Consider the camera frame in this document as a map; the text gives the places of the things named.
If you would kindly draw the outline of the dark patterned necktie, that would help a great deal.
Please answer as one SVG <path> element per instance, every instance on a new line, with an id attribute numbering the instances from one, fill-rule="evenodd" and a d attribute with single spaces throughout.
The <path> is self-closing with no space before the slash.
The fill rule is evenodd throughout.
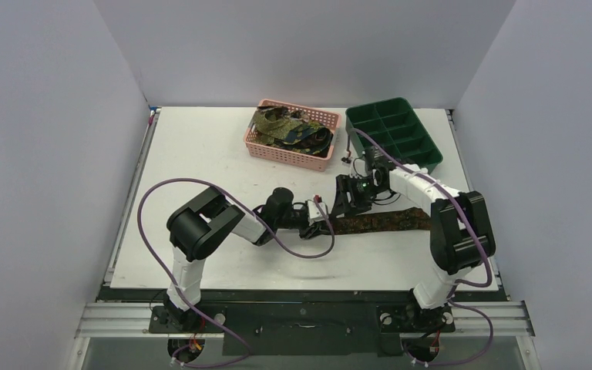
<path id="1" fill-rule="evenodd" d="M 423 210 L 412 207 L 406 210 L 341 217 L 332 220 L 331 225 L 336 235 L 368 234 L 391 231 L 430 230 L 431 219 Z"/>

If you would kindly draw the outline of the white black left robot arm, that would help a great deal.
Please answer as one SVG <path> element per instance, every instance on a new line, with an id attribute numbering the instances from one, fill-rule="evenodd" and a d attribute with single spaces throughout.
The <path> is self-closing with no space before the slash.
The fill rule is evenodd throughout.
<path id="1" fill-rule="evenodd" d="M 319 196 L 295 202 L 294 194 L 283 187 L 274 189 L 249 213 L 232 204 L 222 190 L 208 187 L 171 214 L 166 225 L 176 281 L 167 289 L 163 304 L 171 308 L 169 321 L 179 331 L 197 326 L 199 310 L 194 305 L 201 299 L 204 262 L 230 234 L 256 246 L 268 243 L 278 230 L 296 230 L 302 239 L 322 231 L 334 234 L 328 208 Z"/>

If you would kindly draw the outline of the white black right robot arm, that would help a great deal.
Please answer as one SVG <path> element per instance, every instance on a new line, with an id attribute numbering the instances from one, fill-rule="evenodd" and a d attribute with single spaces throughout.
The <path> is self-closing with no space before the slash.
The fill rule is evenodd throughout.
<path id="1" fill-rule="evenodd" d="M 486 282 L 492 284 L 489 258 L 496 242 L 484 196 L 446 186 L 418 165 L 396 162 L 373 149 L 364 153 L 365 174 L 340 174 L 335 178 L 335 200 L 330 216 L 355 216 L 371 210 L 375 198 L 391 191 L 414 204 L 429 217 L 429 266 L 412 289 L 416 301 L 404 308 L 405 322 L 423 329 L 435 317 L 465 276 L 484 266 Z"/>

